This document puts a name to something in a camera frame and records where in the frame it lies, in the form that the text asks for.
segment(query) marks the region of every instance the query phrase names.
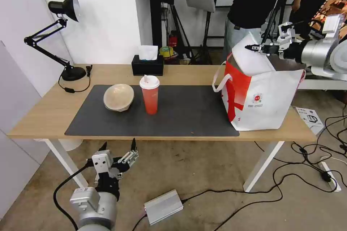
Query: jeans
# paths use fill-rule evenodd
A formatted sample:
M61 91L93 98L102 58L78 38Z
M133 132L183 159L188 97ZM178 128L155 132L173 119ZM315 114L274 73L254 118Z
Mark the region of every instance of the jeans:
M235 29L235 25L230 22L230 20L225 20L225 31L224 31L224 48L223 48L223 54L222 54L222 61L225 61L230 54L232 48L240 41L242 40L248 32L251 32L256 39L256 41L260 44L261 42L261 29L260 28L252 28L252 29L244 29L240 28Z

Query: black desk lamp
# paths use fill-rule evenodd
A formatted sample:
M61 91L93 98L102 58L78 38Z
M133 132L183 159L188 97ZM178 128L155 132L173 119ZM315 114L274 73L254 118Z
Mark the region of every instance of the black desk lamp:
M64 14L70 17L72 20L78 22L77 17L79 17L80 15L80 4L78 3L78 0L64 0L63 2L50 1L48 3L48 8L52 13L55 13L57 17L59 17L59 19L55 21L54 23L52 23L51 25L47 26L46 28L40 30L39 32L24 38L24 42L27 45L38 50L39 52L45 54L49 58L63 65L65 67L64 71L61 74L61 77L63 80L74 81L74 80L81 79L86 75L86 71L83 68L74 67L70 64L70 61L60 58L37 45L43 39L51 36L52 34L66 27L66 23L68 20L64 18L63 16ZM56 24L60 24L61 27L59 27L58 29L50 33L41 34L44 31L48 30L49 28L55 26Z

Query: bowl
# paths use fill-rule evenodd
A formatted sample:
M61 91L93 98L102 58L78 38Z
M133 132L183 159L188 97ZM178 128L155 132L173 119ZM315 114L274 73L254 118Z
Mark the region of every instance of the bowl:
M109 87L104 94L104 105L107 109L117 112L127 110L134 100L134 90L126 84Z

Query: black desk mat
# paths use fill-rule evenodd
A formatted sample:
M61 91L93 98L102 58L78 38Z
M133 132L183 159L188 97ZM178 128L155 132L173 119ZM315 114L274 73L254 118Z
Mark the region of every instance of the black desk mat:
M75 136L238 136L220 93L211 86L160 86L158 112L146 113L140 86L124 112L108 110L103 95L110 85L95 85L65 135Z

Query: cup lid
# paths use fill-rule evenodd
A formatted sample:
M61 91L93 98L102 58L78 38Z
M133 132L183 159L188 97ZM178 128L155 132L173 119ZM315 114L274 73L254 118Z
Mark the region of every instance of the cup lid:
M144 89L155 89L159 87L160 82L156 76L144 75L140 80L140 87Z

